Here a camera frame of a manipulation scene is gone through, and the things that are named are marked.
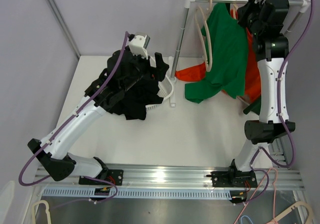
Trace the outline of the beige plastic hanger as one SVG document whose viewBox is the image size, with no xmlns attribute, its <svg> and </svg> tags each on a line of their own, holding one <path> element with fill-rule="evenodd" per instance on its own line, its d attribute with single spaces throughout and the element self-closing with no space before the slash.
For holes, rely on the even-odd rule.
<svg viewBox="0 0 320 224">
<path fill-rule="evenodd" d="M 195 26 L 197 29 L 197 33 L 200 39 L 200 43 L 202 46 L 202 51 L 203 51 L 203 60 L 205 63 L 205 70 L 206 72 L 210 72 L 212 69 L 213 65 L 213 52 L 212 52 L 212 42 L 211 42 L 211 35 L 210 35 L 210 30 L 208 27 L 208 17 L 211 14 L 211 11 L 213 9 L 213 1 L 209 0 L 209 7 L 207 8 L 207 12 L 203 11 L 201 6 L 197 6 L 194 14 L 194 21 L 195 21 Z M 200 26 L 200 23 L 198 21 L 198 14 L 202 17 L 203 21 L 203 26 Z"/>
</svg>

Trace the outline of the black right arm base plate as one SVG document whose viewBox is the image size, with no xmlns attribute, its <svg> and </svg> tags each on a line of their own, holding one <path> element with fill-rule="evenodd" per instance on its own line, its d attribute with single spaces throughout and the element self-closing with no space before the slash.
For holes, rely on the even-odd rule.
<svg viewBox="0 0 320 224">
<path fill-rule="evenodd" d="M 249 172 L 231 172 L 231 171 L 212 171 L 206 177 L 210 178 L 213 187 L 237 187 L 245 188 L 257 187 L 257 178 L 253 171 Z"/>
</svg>

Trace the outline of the black t shirt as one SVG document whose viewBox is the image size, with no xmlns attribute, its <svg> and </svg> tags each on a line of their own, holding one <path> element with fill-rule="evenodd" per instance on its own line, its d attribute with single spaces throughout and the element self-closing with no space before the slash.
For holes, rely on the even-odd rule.
<svg viewBox="0 0 320 224">
<path fill-rule="evenodd" d="M 146 106 L 161 104 L 163 102 L 163 97 L 158 95 L 160 90 L 158 83 L 155 80 L 141 79 L 108 112 L 124 115 L 126 120 L 145 120 L 147 116 Z"/>
</svg>

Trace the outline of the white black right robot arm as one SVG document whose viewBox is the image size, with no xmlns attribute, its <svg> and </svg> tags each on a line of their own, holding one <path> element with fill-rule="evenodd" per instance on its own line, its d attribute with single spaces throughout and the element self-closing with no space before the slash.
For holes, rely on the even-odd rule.
<svg viewBox="0 0 320 224">
<path fill-rule="evenodd" d="M 238 24 L 249 30 L 261 81 L 259 119 L 244 126 L 246 142 L 228 168 L 228 182 L 241 185 L 255 178 L 253 162 L 269 144 L 296 128 L 286 110 L 285 80 L 289 41 L 281 33 L 288 0 L 248 0 L 238 10 Z"/>
</svg>

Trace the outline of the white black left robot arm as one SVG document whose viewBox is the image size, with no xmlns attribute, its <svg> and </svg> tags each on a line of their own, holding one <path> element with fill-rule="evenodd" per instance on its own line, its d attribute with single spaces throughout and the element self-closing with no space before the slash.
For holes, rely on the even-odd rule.
<svg viewBox="0 0 320 224">
<path fill-rule="evenodd" d="M 169 65 L 161 53 L 147 58 L 129 48 L 118 50 L 107 60 L 106 68 L 85 90 L 78 106 L 66 120 L 42 139 L 31 139 L 29 149 L 54 181 L 69 176 L 88 176 L 94 183 L 107 180 L 108 168 L 97 157 L 84 158 L 69 152 L 79 137 L 106 114 L 126 120 L 145 120 L 146 106 L 163 102 L 159 82 Z"/>
</svg>

